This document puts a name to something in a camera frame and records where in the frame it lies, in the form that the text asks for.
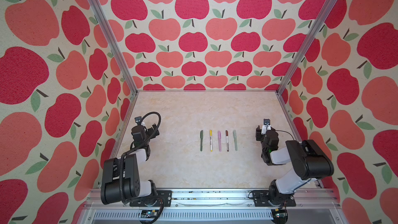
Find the light green pen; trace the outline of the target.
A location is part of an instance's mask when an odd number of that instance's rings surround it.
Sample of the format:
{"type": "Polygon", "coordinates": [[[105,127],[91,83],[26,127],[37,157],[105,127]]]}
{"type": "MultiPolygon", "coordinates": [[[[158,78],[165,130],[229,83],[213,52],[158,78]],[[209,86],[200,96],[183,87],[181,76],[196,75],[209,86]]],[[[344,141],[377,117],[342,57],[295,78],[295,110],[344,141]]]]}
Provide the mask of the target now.
{"type": "Polygon", "coordinates": [[[236,133],[236,130],[233,130],[233,139],[234,139],[234,148],[235,148],[235,151],[238,151],[238,143],[237,143],[237,133],[236,133]]]}

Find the white pen brown end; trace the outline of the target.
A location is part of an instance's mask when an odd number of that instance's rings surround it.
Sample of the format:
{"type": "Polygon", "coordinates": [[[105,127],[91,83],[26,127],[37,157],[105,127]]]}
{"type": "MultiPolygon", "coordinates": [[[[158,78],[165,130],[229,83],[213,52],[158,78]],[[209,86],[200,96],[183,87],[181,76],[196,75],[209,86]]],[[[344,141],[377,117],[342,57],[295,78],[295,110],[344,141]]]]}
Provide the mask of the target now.
{"type": "Polygon", "coordinates": [[[229,152],[229,132],[228,132],[228,130],[226,130],[226,149],[227,149],[227,152],[229,152]]]}

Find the pink pen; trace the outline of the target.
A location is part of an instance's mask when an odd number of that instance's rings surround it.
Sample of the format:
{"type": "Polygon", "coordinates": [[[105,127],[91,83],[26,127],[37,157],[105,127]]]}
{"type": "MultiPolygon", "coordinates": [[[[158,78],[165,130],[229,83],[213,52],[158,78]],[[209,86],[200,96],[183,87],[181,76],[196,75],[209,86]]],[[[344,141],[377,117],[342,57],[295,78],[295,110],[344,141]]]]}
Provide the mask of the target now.
{"type": "Polygon", "coordinates": [[[218,148],[219,152],[222,152],[222,134],[221,131],[218,131],[218,148]]]}

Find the white pen yellow end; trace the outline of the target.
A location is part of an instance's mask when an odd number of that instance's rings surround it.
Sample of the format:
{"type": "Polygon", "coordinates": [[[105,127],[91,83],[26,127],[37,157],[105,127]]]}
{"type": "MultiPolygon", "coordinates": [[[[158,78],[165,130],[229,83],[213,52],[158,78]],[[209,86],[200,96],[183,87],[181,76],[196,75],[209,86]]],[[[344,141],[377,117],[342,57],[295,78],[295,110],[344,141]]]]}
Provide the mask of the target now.
{"type": "Polygon", "coordinates": [[[212,130],[209,131],[209,141],[210,141],[210,151],[213,151],[213,135],[212,135],[212,130]]]}

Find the dark green pen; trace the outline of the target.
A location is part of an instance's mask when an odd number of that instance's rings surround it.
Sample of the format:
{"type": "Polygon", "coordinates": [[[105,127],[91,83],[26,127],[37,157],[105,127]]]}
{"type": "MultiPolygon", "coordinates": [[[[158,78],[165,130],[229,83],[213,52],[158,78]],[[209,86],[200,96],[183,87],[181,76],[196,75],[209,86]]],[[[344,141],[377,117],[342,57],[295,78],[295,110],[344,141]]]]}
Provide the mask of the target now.
{"type": "Polygon", "coordinates": [[[203,151],[203,138],[204,138],[204,131],[200,131],[200,151],[203,151]]]}

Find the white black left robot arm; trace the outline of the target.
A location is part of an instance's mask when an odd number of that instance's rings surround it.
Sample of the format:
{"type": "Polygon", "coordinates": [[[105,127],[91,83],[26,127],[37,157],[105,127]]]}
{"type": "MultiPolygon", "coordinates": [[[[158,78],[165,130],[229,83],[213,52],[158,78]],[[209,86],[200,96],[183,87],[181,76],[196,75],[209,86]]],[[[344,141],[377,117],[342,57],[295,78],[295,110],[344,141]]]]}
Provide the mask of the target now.
{"type": "Polygon", "coordinates": [[[150,156],[149,142],[159,135],[158,126],[151,128],[138,124],[132,128],[131,149],[119,158],[110,158],[104,162],[101,185],[101,201],[108,205],[134,201],[156,201],[157,189],[152,180],[142,181],[138,165],[146,162],[150,156]]]}

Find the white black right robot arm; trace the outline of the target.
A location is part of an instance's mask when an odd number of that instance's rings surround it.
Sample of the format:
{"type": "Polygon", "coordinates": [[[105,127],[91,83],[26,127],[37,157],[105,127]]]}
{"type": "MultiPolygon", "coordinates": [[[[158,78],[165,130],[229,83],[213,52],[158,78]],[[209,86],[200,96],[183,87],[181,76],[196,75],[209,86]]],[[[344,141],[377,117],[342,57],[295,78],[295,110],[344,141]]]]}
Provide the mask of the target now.
{"type": "Polygon", "coordinates": [[[261,158],[268,166],[292,164],[292,169],[273,180],[268,188],[272,205],[281,205],[306,183],[334,173],[332,161],[313,140],[286,141],[286,146],[279,149],[277,130],[267,124],[256,128],[256,140],[261,143],[261,158]]]}

